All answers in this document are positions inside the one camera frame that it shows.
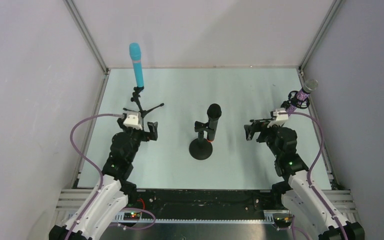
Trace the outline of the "black shock-mount tripod stand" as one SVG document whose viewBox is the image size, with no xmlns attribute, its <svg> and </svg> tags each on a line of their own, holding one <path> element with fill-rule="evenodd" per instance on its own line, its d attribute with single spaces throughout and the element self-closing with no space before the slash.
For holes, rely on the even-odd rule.
<svg viewBox="0 0 384 240">
<path fill-rule="evenodd" d="M 250 123 L 265 122 L 269 126 L 283 125 L 297 109 L 305 110 L 311 105 L 309 96 L 312 90 L 293 90 L 288 94 L 288 99 L 281 104 L 280 108 L 270 113 L 270 118 L 251 119 Z"/>
</svg>

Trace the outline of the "small black tripod microphone stand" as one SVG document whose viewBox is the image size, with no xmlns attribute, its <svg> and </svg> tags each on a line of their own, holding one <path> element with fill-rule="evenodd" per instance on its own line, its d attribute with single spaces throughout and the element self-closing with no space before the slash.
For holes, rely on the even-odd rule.
<svg viewBox="0 0 384 240">
<path fill-rule="evenodd" d="M 160 103 L 159 105 L 155 106 L 155 107 L 152 107 L 150 109 L 144 109 L 142 107 L 142 103 L 141 103 L 141 92 L 144 90 L 145 88 L 144 87 L 138 87 L 138 86 L 135 86 L 133 88 L 133 93 L 132 93 L 132 97 L 130 98 L 130 101 L 135 103 L 138 107 L 138 110 L 137 112 L 140 113 L 140 116 L 142 119 L 144 119 L 149 113 L 151 113 L 153 110 L 157 109 L 157 108 L 161 108 L 163 107 L 165 104 L 164 103 Z"/>
</svg>

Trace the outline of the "black microphone orange tip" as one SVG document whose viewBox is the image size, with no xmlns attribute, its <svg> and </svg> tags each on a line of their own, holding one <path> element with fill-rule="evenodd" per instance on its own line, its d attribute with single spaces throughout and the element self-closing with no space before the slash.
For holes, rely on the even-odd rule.
<svg viewBox="0 0 384 240">
<path fill-rule="evenodd" d="M 217 103 L 213 103 L 207 110 L 208 125 L 207 125 L 207 140 L 213 142 L 217 131 L 218 121 L 222 115 L 221 106 Z"/>
</svg>

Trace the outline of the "black round-base microphone stand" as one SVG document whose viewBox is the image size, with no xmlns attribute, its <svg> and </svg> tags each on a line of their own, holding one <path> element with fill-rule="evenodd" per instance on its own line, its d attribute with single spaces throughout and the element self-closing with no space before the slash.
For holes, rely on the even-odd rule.
<svg viewBox="0 0 384 240">
<path fill-rule="evenodd" d="M 213 130 L 208 128 L 208 126 L 208 122 L 203 123 L 195 121 L 194 123 L 194 131 L 198 135 L 197 138 L 189 144 L 188 150 L 190 155 L 199 161 L 208 159 L 213 153 L 212 143 L 204 138 L 204 132 L 207 132 L 208 134 L 213 133 Z"/>
</svg>

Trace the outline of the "purple glitter microphone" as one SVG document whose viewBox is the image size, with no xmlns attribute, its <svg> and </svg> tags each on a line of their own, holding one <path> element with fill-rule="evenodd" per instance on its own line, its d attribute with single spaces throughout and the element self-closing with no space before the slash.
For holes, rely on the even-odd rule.
<svg viewBox="0 0 384 240">
<path fill-rule="evenodd" d="M 300 90 L 293 90 L 288 94 L 287 100 L 282 103 L 281 107 L 289 116 L 297 109 L 307 109 L 311 105 L 309 96 L 318 86 L 319 82 L 316 79 L 306 80 Z"/>
</svg>

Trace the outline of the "blue microphone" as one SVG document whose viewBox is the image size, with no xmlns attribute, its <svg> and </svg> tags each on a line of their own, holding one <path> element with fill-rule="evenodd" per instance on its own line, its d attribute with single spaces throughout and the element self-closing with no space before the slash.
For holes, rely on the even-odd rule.
<svg viewBox="0 0 384 240">
<path fill-rule="evenodd" d="M 132 60 L 136 86 L 138 88 L 144 88 L 142 52 L 141 52 L 140 45 L 138 43 L 133 42 L 129 45 L 129 56 Z"/>
</svg>

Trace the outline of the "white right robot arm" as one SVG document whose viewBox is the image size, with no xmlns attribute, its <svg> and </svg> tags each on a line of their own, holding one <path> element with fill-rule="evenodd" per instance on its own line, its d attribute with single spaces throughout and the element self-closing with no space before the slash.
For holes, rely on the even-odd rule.
<svg viewBox="0 0 384 240">
<path fill-rule="evenodd" d="M 340 213 L 310 175 L 310 169 L 297 153 L 295 130 L 270 125 L 266 119 L 244 125 L 245 138 L 265 143 L 275 156 L 274 168 L 283 181 L 272 185 L 271 192 L 305 226 L 313 240 L 363 240 L 365 230 Z"/>
</svg>

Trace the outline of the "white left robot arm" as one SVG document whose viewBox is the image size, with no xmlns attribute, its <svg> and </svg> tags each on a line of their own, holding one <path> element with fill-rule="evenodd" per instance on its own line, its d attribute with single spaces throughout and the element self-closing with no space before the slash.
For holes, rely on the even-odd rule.
<svg viewBox="0 0 384 240">
<path fill-rule="evenodd" d="M 123 208 L 137 200 L 137 186 L 128 181 L 133 161 L 142 142 L 158 139 L 158 123 L 148 122 L 144 130 L 142 118 L 132 114 L 118 115 L 121 132 L 111 139 L 110 151 L 99 180 L 77 212 L 62 226 L 49 232 L 50 240 L 98 240 Z"/>
</svg>

